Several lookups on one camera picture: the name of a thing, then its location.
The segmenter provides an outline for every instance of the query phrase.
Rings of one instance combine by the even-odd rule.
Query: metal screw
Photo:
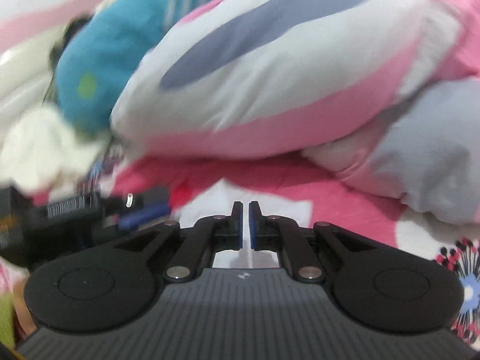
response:
[[[320,276],[322,276],[323,272],[316,266],[304,266],[298,270],[298,274],[301,278],[312,280],[318,279]]]
[[[186,266],[172,266],[166,270],[166,275],[172,279],[184,279],[190,274]]]

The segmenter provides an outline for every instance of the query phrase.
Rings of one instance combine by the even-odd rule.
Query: blue plush toy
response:
[[[145,53],[183,16],[210,0],[117,0],[67,46],[56,70],[59,106],[90,133],[110,113]]]

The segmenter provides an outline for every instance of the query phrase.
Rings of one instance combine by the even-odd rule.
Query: white and pink pillow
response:
[[[429,0],[220,0],[142,60],[112,112],[168,156],[253,158],[335,140],[389,107]]]

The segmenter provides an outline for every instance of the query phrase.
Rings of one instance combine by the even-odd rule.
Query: gray fabric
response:
[[[420,93],[383,137],[370,166],[382,189],[412,209],[471,222],[480,203],[479,82],[446,81]]]
[[[334,15],[364,1],[270,0],[201,39],[165,73],[160,88],[174,89],[197,81],[296,25]]]

